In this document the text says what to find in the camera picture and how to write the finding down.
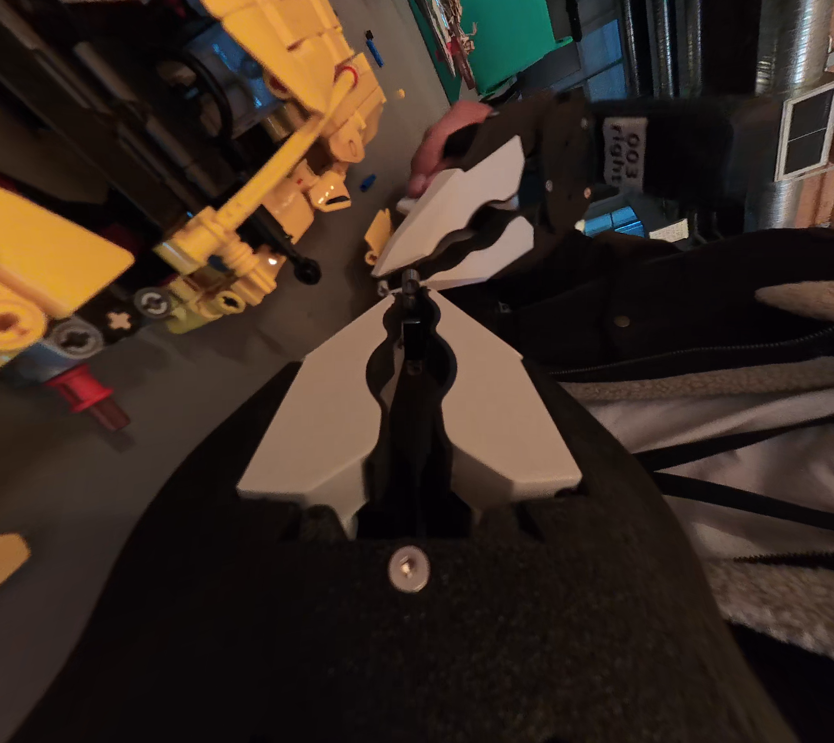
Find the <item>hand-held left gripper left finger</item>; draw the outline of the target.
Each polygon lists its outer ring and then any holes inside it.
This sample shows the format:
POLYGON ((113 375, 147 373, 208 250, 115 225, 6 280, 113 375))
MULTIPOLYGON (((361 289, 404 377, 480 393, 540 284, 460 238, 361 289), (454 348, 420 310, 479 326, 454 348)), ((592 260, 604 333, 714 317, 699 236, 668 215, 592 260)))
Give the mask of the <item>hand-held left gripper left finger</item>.
POLYGON ((393 293, 304 358, 237 483, 241 498, 324 506, 357 536, 365 466, 404 365, 402 313, 393 293))

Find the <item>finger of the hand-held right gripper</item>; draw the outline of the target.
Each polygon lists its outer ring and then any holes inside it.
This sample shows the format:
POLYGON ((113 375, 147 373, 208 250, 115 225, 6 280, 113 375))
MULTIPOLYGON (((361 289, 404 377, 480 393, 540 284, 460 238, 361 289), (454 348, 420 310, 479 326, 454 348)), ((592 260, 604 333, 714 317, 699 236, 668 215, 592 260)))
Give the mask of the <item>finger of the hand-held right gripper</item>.
POLYGON ((494 242, 470 248, 456 264, 424 279, 424 287, 443 291, 480 284, 525 256, 534 244, 534 227, 524 216, 513 216, 494 242))
POLYGON ((468 171, 441 172, 393 233, 371 275, 382 279, 416 265, 431 257, 445 237, 463 231, 483 207, 512 201, 525 163, 520 136, 512 136, 468 171))

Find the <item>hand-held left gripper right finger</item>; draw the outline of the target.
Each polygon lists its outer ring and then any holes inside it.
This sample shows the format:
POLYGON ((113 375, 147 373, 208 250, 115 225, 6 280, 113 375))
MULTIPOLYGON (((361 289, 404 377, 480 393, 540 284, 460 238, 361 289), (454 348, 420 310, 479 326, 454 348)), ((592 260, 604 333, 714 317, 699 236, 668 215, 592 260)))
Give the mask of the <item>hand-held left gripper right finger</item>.
POLYGON ((438 292, 428 296, 455 364, 441 401, 452 491, 485 512, 576 488, 579 467, 522 356, 438 292))

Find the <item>yellow panel with axle pin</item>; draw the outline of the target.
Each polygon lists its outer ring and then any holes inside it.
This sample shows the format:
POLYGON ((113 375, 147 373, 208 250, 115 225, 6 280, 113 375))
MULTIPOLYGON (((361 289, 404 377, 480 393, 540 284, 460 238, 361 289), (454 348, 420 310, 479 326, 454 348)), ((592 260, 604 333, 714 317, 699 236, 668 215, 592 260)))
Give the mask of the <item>yellow panel with axle pin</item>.
POLYGON ((372 269, 379 261, 384 249, 393 236, 394 227, 392 224, 391 210, 383 208, 374 216, 370 227, 364 234, 366 253, 365 263, 372 269))

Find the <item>person's right hand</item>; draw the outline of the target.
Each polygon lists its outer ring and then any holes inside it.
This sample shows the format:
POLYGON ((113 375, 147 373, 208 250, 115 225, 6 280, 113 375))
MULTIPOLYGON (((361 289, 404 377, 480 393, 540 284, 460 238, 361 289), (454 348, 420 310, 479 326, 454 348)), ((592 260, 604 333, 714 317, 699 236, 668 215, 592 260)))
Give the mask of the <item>person's right hand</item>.
POLYGON ((457 166, 453 158, 443 153, 450 136, 468 126, 485 122, 494 112, 484 102, 458 101, 424 133, 422 143, 414 153, 410 178, 405 190, 409 198, 421 197, 437 174, 457 166))

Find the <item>white vent grille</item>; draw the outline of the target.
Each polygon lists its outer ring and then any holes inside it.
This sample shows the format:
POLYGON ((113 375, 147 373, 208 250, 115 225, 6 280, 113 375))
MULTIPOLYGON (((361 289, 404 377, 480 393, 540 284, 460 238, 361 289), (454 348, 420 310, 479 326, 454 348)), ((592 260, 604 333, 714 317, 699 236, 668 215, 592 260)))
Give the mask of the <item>white vent grille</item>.
POLYGON ((774 180, 790 180, 827 165, 832 137, 833 82, 787 99, 781 113, 774 180))

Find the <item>brown fleece-lined jacket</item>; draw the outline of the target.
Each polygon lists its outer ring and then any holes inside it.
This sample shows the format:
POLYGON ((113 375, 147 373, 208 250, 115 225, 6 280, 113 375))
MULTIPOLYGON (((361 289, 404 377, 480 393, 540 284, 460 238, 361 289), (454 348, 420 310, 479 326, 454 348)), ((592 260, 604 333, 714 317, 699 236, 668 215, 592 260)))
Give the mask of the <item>brown fleece-lined jacket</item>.
POLYGON ((572 232, 443 295, 578 400, 832 388, 833 234, 771 229, 688 251, 572 232))

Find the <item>green cutting mat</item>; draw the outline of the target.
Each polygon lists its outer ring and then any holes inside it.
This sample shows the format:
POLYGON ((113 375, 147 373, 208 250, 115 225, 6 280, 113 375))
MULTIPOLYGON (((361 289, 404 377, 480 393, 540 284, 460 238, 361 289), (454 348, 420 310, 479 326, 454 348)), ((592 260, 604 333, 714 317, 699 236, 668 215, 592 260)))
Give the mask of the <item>green cutting mat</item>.
POLYGON ((450 104, 458 102, 472 86, 462 70, 449 9, 443 0, 408 1, 443 91, 450 104))

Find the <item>wooden model kit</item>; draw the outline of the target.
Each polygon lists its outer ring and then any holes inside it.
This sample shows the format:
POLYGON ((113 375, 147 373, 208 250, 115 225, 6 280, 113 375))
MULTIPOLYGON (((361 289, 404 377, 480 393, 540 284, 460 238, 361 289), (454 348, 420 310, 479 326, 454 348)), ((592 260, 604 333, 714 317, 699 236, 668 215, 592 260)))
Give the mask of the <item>wooden model kit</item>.
POLYGON ((474 23, 470 31, 464 28, 461 0, 440 0, 440 3, 444 16, 443 20, 446 22, 444 25, 445 32, 448 36, 445 45, 452 60, 453 72, 458 73, 468 90, 475 91, 477 85, 470 63, 470 55, 475 50, 474 36, 477 33, 477 24, 474 23))

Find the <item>white striped shirt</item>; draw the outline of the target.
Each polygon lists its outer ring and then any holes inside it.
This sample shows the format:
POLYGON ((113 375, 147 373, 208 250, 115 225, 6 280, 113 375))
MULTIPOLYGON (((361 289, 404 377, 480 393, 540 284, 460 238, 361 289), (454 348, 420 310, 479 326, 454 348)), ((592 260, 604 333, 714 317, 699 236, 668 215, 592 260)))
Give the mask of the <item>white striped shirt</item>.
POLYGON ((832 660, 832 362, 563 385, 656 479, 724 619, 832 660))

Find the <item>silver ventilation duct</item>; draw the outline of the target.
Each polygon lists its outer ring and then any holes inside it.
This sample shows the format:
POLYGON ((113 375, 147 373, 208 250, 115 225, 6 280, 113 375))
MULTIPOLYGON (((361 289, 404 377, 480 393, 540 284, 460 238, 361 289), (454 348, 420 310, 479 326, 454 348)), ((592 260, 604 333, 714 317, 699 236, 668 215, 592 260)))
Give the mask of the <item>silver ventilation duct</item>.
POLYGON ((777 140, 771 174, 745 200, 745 230, 794 227, 801 180, 774 180, 781 114, 787 99, 823 86, 827 74, 833 0, 761 0, 756 57, 757 96, 777 104, 777 140))

